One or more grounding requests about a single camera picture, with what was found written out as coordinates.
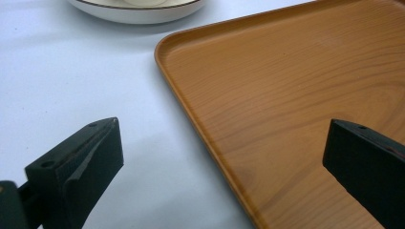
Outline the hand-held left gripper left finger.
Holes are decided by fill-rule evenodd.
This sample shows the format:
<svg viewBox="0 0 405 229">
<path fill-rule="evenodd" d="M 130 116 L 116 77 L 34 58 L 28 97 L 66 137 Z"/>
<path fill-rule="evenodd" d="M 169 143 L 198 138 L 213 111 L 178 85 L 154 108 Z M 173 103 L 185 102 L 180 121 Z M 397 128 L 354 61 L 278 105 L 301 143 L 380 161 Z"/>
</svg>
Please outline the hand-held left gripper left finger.
<svg viewBox="0 0 405 229">
<path fill-rule="evenodd" d="M 45 210 L 43 228 L 81 229 L 122 166 L 115 117 L 84 126 L 29 164 L 29 187 Z"/>
</svg>

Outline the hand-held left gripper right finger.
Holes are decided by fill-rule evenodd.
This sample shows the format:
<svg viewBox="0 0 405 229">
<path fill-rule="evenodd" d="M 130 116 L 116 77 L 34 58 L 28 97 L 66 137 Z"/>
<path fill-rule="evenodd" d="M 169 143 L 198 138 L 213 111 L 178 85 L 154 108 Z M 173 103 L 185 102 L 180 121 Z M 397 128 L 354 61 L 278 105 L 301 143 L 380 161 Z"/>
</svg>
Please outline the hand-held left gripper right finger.
<svg viewBox="0 0 405 229">
<path fill-rule="evenodd" d="M 385 229 L 405 229 L 405 146 L 334 119 L 323 166 Z"/>
</svg>

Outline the wooden tray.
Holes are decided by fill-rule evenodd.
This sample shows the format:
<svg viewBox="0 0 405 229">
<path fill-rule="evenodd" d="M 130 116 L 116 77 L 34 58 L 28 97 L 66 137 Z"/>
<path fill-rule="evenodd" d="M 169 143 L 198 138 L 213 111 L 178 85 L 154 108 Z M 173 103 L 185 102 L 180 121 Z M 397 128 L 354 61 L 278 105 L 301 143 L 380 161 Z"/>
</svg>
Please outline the wooden tray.
<svg viewBox="0 0 405 229">
<path fill-rule="evenodd" d="M 330 122 L 405 144 L 405 0 L 316 0 L 171 34 L 155 58 L 259 229 L 380 229 L 323 167 Z"/>
</svg>

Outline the white plate with dark rim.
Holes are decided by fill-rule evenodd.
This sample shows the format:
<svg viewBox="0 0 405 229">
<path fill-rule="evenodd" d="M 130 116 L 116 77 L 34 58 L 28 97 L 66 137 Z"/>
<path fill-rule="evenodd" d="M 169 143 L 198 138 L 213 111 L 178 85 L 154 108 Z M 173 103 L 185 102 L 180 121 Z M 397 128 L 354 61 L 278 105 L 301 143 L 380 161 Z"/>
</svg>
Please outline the white plate with dark rim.
<svg viewBox="0 0 405 229">
<path fill-rule="evenodd" d="M 152 25 L 175 21 L 201 9 L 208 0 L 164 0 L 155 6 L 136 6 L 124 0 L 67 0 L 71 5 L 107 21 Z"/>
</svg>

